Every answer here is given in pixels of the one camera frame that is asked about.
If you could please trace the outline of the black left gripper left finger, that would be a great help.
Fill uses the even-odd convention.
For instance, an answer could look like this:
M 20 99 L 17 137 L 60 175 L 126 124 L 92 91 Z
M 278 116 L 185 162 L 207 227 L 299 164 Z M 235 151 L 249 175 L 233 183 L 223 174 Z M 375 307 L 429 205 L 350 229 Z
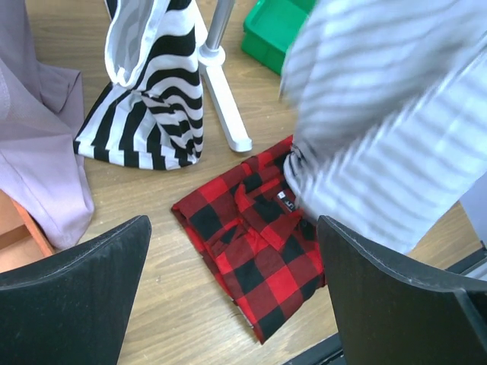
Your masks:
M 151 239 L 146 215 L 1 274 L 3 364 L 115 364 Z

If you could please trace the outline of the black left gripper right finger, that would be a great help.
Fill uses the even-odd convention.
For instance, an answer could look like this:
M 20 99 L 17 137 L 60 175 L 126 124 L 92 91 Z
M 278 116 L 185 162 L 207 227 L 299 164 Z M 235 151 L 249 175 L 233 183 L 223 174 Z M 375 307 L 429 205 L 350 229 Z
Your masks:
M 317 236 L 347 364 L 484 364 L 486 282 L 436 291 L 439 268 L 330 217 Z

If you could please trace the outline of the thin striped tank top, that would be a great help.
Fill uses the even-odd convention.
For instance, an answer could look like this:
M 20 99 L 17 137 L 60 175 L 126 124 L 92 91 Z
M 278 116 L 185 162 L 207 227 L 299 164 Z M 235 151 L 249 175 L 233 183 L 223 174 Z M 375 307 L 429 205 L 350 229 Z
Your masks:
M 486 3 L 319 1 L 281 94 L 297 206 L 411 252 L 486 171 Z

